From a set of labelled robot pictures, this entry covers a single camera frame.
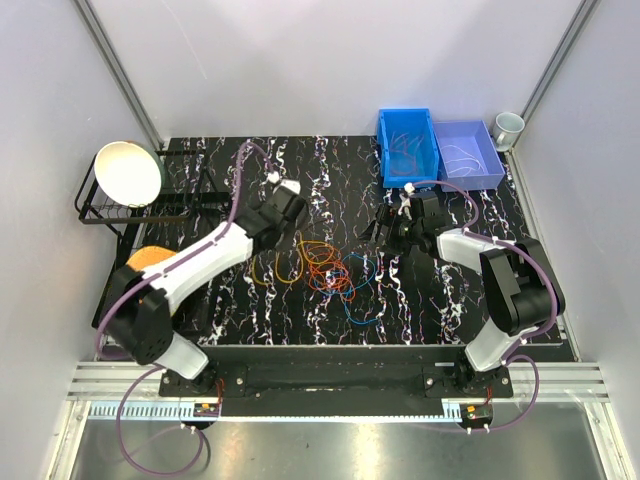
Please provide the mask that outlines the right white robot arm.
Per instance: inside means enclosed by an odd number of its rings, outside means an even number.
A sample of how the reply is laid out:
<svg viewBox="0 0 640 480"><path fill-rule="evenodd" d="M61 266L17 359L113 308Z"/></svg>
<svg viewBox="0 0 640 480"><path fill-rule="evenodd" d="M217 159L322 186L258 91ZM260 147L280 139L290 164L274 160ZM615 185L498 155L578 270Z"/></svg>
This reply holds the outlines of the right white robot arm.
<svg viewBox="0 0 640 480"><path fill-rule="evenodd" d="M358 236L390 254L414 247L434 260L455 263L482 277L489 320L454 363L454 384L476 396L500 376L517 346L546 332L566 307L541 243L510 242L451 225L437 198L407 198L399 207L379 206Z"/></svg>

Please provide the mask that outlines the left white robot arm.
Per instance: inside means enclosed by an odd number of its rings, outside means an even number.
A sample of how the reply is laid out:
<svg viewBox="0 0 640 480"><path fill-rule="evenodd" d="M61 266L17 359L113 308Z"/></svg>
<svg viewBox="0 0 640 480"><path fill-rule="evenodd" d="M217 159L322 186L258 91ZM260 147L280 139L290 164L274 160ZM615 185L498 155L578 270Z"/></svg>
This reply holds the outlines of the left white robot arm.
<svg viewBox="0 0 640 480"><path fill-rule="evenodd" d="M196 396L215 386L208 356L178 333L172 317L203 285L264 251L288 245L308 206L300 183L283 180L265 201L242 210L213 232L170 258L143 269L125 265L112 277L116 300L97 326L139 365L153 364L181 376Z"/></svg>

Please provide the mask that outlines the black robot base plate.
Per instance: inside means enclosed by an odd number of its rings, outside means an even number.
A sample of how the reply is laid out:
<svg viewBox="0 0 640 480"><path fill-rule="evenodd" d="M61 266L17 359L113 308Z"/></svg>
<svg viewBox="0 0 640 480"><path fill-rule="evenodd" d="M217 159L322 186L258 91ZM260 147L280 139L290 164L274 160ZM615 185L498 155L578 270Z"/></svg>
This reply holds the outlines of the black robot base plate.
<svg viewBox="0 0 640 480"><path fill-rule="evenodd" d="M167 372L162 397L222 395L225 417L418 419L445 400L513 396L504 367L474 373L461 346L215 346L197 381Z"/></svg>

